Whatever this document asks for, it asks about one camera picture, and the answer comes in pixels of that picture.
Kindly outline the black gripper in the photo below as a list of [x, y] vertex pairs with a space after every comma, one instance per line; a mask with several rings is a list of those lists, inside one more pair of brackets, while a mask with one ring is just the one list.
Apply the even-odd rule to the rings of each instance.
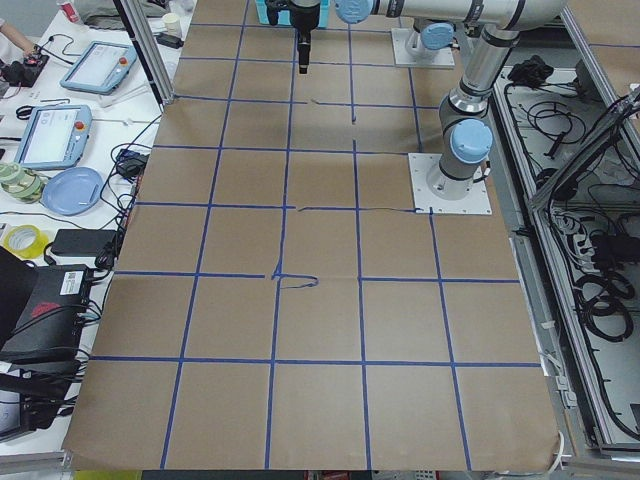
[[289, 2], [290, 23], [298, 30], [298, 71], [301, 75], [308, 73], [312, 45], [311, 31], [319, 25], [320, 5], [320, 0], [291, 0]]

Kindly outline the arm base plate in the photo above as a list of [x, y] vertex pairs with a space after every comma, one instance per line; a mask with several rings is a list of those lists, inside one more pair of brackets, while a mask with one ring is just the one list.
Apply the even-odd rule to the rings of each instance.
[[424, 46], [413, 28], [391, 30], [394, 62], [398, 67], [453, 70], [455, 60], [450, 47], [437, 50]]
[[440, 169], [440, 154], [410, 153], [414, 209], [421, 214], [491, 215], [492, 208], [478, 166], [466, 180], [452, 180]]

